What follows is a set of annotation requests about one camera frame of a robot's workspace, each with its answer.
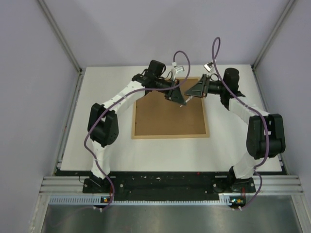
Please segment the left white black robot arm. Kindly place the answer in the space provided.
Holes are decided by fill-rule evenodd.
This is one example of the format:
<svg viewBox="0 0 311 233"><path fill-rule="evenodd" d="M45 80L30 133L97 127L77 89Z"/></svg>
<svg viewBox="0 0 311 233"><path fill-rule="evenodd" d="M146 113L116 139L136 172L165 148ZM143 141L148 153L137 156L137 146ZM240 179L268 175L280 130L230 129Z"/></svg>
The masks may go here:
<svg viewBox="0 0 311 233"><path fill-rule="evenodd" d="M177 74L184 72L185 69L183 66L178 66L176 62L173 62L172 66L170 78L165 79L162 74L166 66L152 60L148 68L134 75L121 92L103 104L92 105L87 126L88 134L85 139L91 140L93 148L86 146L85 149L93 156L89 178L99 192L106 192L110 188L110 180L107 178L110 165L105 149L113 144L119 135L118 116L137 100L153 91L162 93L168 101L186 105L180 90L180 85L184 82L176 78Z"/></svg>

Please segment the aluminium front rail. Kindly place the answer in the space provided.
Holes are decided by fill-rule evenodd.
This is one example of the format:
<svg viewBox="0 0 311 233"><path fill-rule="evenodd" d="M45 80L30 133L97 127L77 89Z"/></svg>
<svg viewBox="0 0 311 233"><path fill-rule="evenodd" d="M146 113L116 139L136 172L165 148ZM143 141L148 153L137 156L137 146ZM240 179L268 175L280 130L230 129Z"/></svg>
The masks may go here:
<svg viewBox="0 0 311 233"><path fill-rule="evenodd" d="M44 177L40 194L81 194L86 176ZM259 195L302 195L304 190L296 175L264 175Z"/></svg>

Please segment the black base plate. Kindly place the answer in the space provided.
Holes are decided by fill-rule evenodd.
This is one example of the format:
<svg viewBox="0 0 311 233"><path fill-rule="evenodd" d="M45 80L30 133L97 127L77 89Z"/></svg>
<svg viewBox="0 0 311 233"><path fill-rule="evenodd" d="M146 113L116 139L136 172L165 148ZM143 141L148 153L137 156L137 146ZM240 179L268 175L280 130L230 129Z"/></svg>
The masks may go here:
<svg viewBox="0 0 311 233"><path fill-rule="evenodd" d="M116 201L217 200L220 193L255 193L254 180L234 178L232 172L112 171L103 180L90 175L83 193L114 194Z"/></svg>

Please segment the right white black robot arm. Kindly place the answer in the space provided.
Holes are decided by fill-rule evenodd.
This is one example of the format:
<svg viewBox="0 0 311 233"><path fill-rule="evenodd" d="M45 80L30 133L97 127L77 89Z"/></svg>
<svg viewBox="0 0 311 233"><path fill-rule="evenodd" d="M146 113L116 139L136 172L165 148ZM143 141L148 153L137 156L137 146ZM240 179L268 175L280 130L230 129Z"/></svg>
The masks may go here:
<svg viewBox="0 0 311 233"><path fill-rule="evenodd" d="M211 75L203 74L194 86L185 91L185 95L190 99L205 98L208 94L219 95L222 105L248 125L247 152L230 168L225 181L214 184L214 190L218 193L244 190L254 192L251 183L256 169L286 149L282 116L270 114L251 104L239 90L239 80L239 71L230 67L218 80L213 80Z"/></svg>

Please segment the aluminium corner post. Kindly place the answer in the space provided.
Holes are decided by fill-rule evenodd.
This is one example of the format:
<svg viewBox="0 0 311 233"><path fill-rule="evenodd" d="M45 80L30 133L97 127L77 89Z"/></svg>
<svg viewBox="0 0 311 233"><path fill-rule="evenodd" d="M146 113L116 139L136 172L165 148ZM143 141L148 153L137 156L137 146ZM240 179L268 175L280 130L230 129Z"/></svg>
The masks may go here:
<svg viewBox="0 0 311 233"><path fill-rule="evenodd" d="M72 49L69 46L67 39L65 38L64 34L62 33L60 27L58 26L52 12L50 11L47 3L45 0L36 0L43 16L47 20L52 32L54 33L56 39L58 40L62 50L64 51L65 55L67 56L68 60L72 64L73 68L76 70L78 74L81 74L83 69L79 65L77 59L75 58Z"/></svg>
<svg viewBox="0 0 311 233"><path fill-rule="evenodd" d="M260 49L258 55L256 56L254 63L251 65L253 70L256 70L258 68L258 66L261 64L262 60L266 56L266 54L269 51L270 47L272 46L273 42L276 40L276 37L278 36L282 27L286 23L291 12L295 8L295 5L297 4L297 2L298 2L297 0L288 0L287 1L284 9L281 12L281 15L277 19L275 25L272 28L272 31L270 32L270 34L267 37L267 39L265 40L262 48Z"/></svg>

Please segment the light wooden picture frame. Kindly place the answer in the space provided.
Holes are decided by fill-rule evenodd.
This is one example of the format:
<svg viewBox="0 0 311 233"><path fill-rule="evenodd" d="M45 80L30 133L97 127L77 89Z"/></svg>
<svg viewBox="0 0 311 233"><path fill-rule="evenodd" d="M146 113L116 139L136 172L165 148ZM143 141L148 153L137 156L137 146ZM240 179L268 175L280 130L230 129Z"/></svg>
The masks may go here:
<svg viewBox="0 0 311 233"><path fill-rule="evenodd" d="M185 106L151 92L134 104L132 139L209 138L204 99L192 98Z"/></svg>

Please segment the left aluminium corner post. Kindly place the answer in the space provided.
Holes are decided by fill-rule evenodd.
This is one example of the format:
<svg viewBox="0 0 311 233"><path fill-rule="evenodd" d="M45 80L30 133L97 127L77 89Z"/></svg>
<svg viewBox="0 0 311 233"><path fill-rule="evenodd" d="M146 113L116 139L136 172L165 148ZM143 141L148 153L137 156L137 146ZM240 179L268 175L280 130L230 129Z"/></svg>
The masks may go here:
<svg viewBox="0 0 311 233"><path fill-rule="evenodd" d="M60 27L58 26L52 12L50 11L47 3L45 0L36 0L43 16L47 20L52 32L54 33L56 39L58 40L62 50L64 51L65 55L67 56L68 60L72 64L73 68L76 70L78 74L81 74L83 69L79 65L77 59L75 58L72 49L69 46L67 39L65 38L64 34L62 33Z"/></svg>

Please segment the right aluminium corner post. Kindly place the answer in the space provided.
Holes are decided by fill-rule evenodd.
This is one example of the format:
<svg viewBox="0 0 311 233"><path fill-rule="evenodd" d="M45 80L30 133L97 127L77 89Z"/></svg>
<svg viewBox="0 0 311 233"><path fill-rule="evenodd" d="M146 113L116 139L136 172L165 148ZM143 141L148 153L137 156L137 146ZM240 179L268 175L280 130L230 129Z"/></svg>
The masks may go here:
<svg viewBox="0 0 311 233"><path fill-rule="evenodd" d="M276 40L276 37L278 36L282 27L286 23L291 12L295 8L295 5L297 4L297 2L298 2L297 0L288 0L287 1L284 9L281 12L281 15L277 19L275 25L272 28L272 31L270 32L270 34L267 37L267 39L265 40L262 48L260 49L258 55L256 56L254 63L251 65L253 70L256 70L258 68L258 66L261 64L262 60L266 56L266 54L269 51L270 47L272 46L273 42Z"/></svg>

